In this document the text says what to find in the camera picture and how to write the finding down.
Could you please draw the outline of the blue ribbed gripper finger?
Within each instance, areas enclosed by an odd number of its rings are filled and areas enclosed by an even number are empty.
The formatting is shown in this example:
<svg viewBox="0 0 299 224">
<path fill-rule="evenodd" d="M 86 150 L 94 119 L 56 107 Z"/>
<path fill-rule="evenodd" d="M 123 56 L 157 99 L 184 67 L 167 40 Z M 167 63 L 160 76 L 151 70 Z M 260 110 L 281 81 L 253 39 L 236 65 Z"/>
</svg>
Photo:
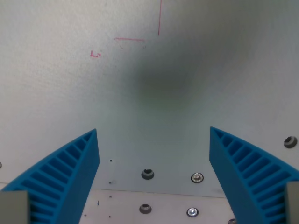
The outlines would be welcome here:
<svg viewBox="0 0 299 224">
<path fill-rule="evenodd" d="M 263 149 L 210 128 L 209 161 L 239 224 L 285 224 L 285 186 L 294 167 Z"/>
<path fill-rule="evenodd" d="M 31 224 L 78 224 L 99 164 L 93 129 L 37 162 L 1 192 L 28 193 Z"/>
</svg>

